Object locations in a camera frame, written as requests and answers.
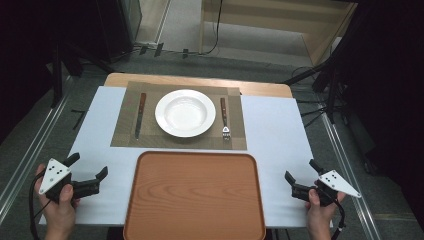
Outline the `dark glass-fronted cabinet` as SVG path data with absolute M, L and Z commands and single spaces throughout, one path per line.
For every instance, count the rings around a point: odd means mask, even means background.
M 100 14 L 105 59 L 111 61 L 133 50 L 142 20 L 140 0 L 96 0 Z

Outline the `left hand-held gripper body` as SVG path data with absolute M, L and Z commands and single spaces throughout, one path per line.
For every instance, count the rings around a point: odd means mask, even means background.
M 39 193 L 55 203 L 59 202 L 60 193 L 67 184 L 73 187 L 74 199 L 81 199 L 99 193 L 101 181 L 98 181 L 95 177 L 81 182 L 73 181 L 70 167 L 66 167 L 62 162 L 51 158 L 44 170 Z

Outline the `metal floor rail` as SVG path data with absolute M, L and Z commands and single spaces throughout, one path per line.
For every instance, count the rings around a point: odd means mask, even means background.
M 0 225 L 5 221 L 68 99 L 69 96 L 65 95 L 54 108 L 41 99 L 0 145 Z
M 322 115 L 322 120 L 327 131 L 327 135 L 332 144 L 342 175 L 355 189 L 357 189 L 359 192 L 362 192 L 361 186 L 354 174 L 350 159 L 340 139 L 336 125 L 331 122 L 326 113 Z M 351 201 L 355 207 L 356 215 L 361 223 L 366 240 L 381 240 L 380 232 L 376 226 L 372 212 L 367 204 L 365 195 L 362 195 L 361 198 L 352 197 Z

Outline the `orange wooden tray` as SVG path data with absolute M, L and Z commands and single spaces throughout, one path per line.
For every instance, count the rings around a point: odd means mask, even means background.
M 255 159 L 148 151 L 135 169 L 125 240 L 263 240 Z

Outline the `wooden-handled table knife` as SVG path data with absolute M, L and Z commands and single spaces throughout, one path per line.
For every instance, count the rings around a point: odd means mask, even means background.
M 147 98 L 146 93 L 144 92 L 140 93 L 140 101 L 139 101 L 138 113 L 137 113 L 137 119 L 136 119 L 135 131 L 134 131 L 134 137 L 137 141 L 139 140 L 139 136 L 141 132 L 141 124 L 142 124 L 146 98 Z

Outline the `white table cover board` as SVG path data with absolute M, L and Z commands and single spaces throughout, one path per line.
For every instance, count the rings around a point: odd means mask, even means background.
M 137 159 L 145 151 L 111 145 L 125 92 L 122 87 L 97 90 L 71 148 L 80 154 L 71 166 L 74 180 L 92 179 L 103 167 L 108 168 L 100 193 L 81 200 L 76 210 L 78 224 L 115 226 L 125 222 Z M 291 196 L 284 173 L 290 172 L 298 183 L 309 186 L 318 174 L 309 165 L 313 155 L 296 101 L 243 94 L 241 104 L 245 152 L 257 163 L 265 225 L 304 227 L 304 202 Z

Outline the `person's right hand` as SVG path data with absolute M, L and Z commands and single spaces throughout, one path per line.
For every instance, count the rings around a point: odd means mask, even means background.
M 309 191 L 307 208 L 307 230 L 309 232 L 330 232 L 330 222 L 338 206 L 332 203 L 326 207 L 320 205 L 320 198 L 315 189 Z

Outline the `brown woven placemat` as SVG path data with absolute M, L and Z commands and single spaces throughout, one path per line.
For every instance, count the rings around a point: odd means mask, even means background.
M 155 108 L 166 94 L 190 89 L 208 96 L 216 108 L 213 125 L 203 134 L 190 138 L 174 137 L 163 131 L 155 119 Z M 134 137 L 140 93 L 146 93 L 141 132 L 139 140 Z M 224 98 L 227 108 L 227 123 L 231 138 L 222 136 L 223 121 L 220 99 Z M 127 86 L 115 131 L 112 137 L 113 147 L 169 148 L 169 149 L 214 149 L 245 150 L 247 148 L 240 90 L 225 87 L 159 85 L 142 82 L 130 82 Z

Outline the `person's left hand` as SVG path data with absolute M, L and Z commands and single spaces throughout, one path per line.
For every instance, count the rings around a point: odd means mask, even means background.
M 40 178 L 36 181 L 34 192 L 39 199 L 40 205 L 45 207 L 43 214 L 47 223 L 46 233 L 72 233 L 76 221 L 75 207 L 79 205 L 79 200 L 72 200 L 73 187 L 70 184 L 63 187 L 60 193 L 59 203 L 49 202 L 48 198 L 39 194 L 42 180 L 43 178 Z

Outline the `white deep plate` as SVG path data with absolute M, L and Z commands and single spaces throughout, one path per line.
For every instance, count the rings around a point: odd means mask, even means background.
M 216 108 L 205 94 L 181 89 L 163 96 L 156 105 L 159 127 L 174 137 L 190 138 L 205 133 L 214 123 Z

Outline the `black metal stand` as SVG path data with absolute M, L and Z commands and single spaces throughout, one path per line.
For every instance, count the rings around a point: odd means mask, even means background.
M 51 107 L 58 106 L 63 98 L 63 81 L 62 81 L 62 64 L 72 76 L 80 76 L 82 74 L 82 65 L 78 58 L 84 58 L 93 63 L 106 73 L 114 72 L 114 69 L 103 63 L 99 58 L 77 46 L 70 41 L 53 40 L 51 43 L 52 51 L 52 88 L 53 100 Z
M 312 67 L 296 76 L 292 76 L 288 80 L 282 81 L 282 84 L 291 86 L 301 80 L 312 77 L 317 74 L 318 77 L 312 84 L 315 93 L 323 92 L 328 88 L 328 97 L 323 112 L 327 115 L 331 124 L 334 124 L 334 112 L 336 111 L 336 96 L 340 82 L 340 73 L 338 61 L 341 59 L 341 52 L 335 50 L 324 62 Z

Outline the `light wooden shelf unit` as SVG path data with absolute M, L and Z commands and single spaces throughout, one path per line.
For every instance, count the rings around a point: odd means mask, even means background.
M 203 51 L 204 24 L 283 30 L 302 34 L 313 65 L 348 28 L 357 4 L 353 0 L 201 0 L 199 51 Z

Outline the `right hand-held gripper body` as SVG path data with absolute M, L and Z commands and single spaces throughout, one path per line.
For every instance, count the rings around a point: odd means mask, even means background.
M 319 175 L 315 186 L 300 185 L 294 178 L 291 178 L 292 197 L 308 202 L 311 189 L 317 191 L 320 205 L 323 207 L 332 204 L 338 198 L 339 192 L 356 198 L 362 197 L 362 194 L 335 170 Z

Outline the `light wooden table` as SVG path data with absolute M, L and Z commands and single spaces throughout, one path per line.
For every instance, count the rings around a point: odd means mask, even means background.
M 282 98 L 293 97 L 290 87 L 285 84 L 257 83 L 219 78 L 111 73 L 107 76 L 104 85 L 108 87 L 126 87 L 129 82 L 180 86 L 232 87 L 238 88 L 243 95 L 249 96 L 268 96 Z

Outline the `wooden-handled fork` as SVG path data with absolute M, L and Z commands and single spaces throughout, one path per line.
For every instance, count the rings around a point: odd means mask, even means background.
M 231 138 L 231 132 L 227 123 L 227 108 L 226 108 L 226 101 L 224 98 L 220 99 L 220 106 L 221 106 L 221 114 L 222 114 L 222 121 L 223 121 L 222 136 L 224 140 L 229 140 Z

